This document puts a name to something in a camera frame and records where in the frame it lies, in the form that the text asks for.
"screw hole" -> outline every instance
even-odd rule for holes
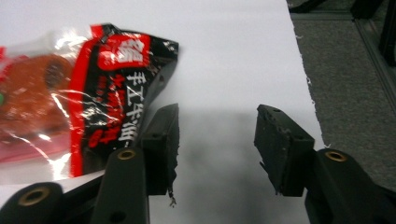
[[[126,149],[126,150],[123,150],[122,152],[120,152],[118,157],[120,160],[126,161],[126,160],[133,158],[135,155],[136,155],[136,152],[134,152],[131,149]]]
[[[38,187],[35,189],[30,190],[29,192],[23,194],[18,204],[22,206],[30,206],[37,203],[40,203],[45,198],[50,195],[50,190],[46,187]]]
[[[347,157],[344,156],[341,153],[335,152],[335,151],[328,151],[325,154],[329,159],[333,160],[333,161],[346,161]]]
[[[113,214],[111,214],[110,216],[110,222],[112,223],[119,223],[122,222],[123,220],[125,220],[126,215],[124,212],[114,212]]]

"red packaging label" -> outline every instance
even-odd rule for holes
[[[99,49],[98,66],[106,71],[149,65],[150,36],[112,35]]]

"white paper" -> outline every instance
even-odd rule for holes
[[[257,107],[285,111],[323,148],[286,1],[2,1],[0,45],[111,22],[175,40],[177,70],[150,107],[179,104],[176,208],[150,197],[151,223],[306,223],[276,197],[253,145]],[[79,179],[61,181],[65,190]],[[0,186],[0,204],[21,186]]]

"plastic food package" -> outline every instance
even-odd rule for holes
[[[139,137],[178,43],[111,24],[87,31],[52,33],[50,48],[0,48],[0,184],[102,170]]]

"black metal frame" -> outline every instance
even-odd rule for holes
[[[308,13],[327,0],[309,0],[289,9],[290,13]],[[354,19],[370,19],[374,16],[383,0],[356,0],[350,12]],[[396,66],[396,0],[389,0],[384,27],[378,45],[379,52],[389,66]]]

